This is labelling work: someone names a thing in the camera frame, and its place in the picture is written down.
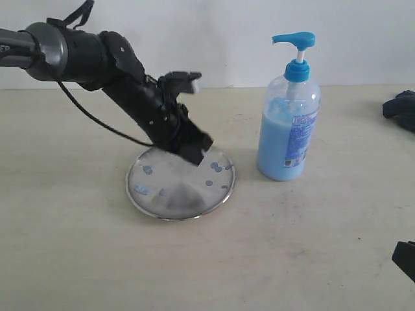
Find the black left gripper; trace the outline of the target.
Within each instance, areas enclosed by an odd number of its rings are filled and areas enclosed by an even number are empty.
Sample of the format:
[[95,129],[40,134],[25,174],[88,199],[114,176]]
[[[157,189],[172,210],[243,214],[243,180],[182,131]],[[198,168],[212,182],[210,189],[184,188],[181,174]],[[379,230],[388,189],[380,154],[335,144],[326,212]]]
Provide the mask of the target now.
[[146,75],[140,82],[124,77],[103,88],[147,134],[152,144],[199,166],[213,139],[190,118],[184,104],[166,95],[158,79]]

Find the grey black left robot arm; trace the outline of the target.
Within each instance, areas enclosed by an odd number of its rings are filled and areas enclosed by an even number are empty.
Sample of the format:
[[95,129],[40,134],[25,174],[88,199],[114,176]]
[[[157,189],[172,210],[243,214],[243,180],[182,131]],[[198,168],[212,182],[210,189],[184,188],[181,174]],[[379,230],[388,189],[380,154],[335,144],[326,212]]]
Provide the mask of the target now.
[[2,29],[1,67],[20,68],[38,81],[102,91],[146,133],[150,145],[194,165],[213,144],[177,101],[181,93],[195,93],[201,73],[171,71],[155,79],[117,32],[92,34],[58,21]]

